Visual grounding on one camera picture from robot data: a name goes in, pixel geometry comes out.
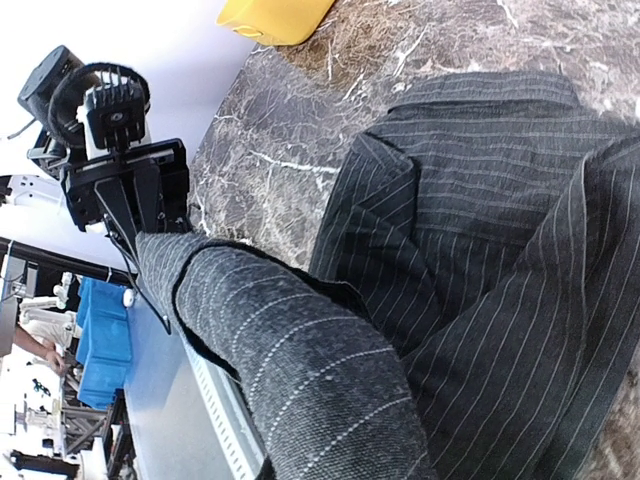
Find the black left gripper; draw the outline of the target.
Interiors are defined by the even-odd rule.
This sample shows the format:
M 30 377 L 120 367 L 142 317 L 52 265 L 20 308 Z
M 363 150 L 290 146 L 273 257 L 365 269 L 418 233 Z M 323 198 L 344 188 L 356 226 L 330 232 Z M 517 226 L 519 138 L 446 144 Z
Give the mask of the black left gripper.
M 105 220 L 126 240 L 140 232 L 189 229 L 189 168 L 179 139 L 70 163 L 61 186 L 72 221 L 82 232 Z

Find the black pinstriped long sleeve shirt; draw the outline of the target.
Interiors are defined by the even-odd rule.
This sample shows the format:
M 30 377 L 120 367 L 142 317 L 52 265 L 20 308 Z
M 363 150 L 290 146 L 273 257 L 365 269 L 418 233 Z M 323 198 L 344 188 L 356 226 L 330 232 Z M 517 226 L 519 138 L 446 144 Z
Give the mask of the black pinstriped long sleeve shirt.
M 563 76 L 442 76 L 354 139 L 307 270 L 136 247 L 239 380 L 262 478 L 571 479 L 639 342 L 639 130 Z

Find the background person forearm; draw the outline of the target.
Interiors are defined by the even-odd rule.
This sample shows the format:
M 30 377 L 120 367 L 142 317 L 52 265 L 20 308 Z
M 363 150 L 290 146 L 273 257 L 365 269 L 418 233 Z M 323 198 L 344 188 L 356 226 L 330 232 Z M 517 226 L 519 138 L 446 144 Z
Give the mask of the background person forearm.
M 66 365 L 63 357 L 55 349 L 51 349 L 37 341 L 21 326 L 15 327 L 13 343 L 22 350 L 45 360 L 49 367 L 59 376 L 65 373 Z

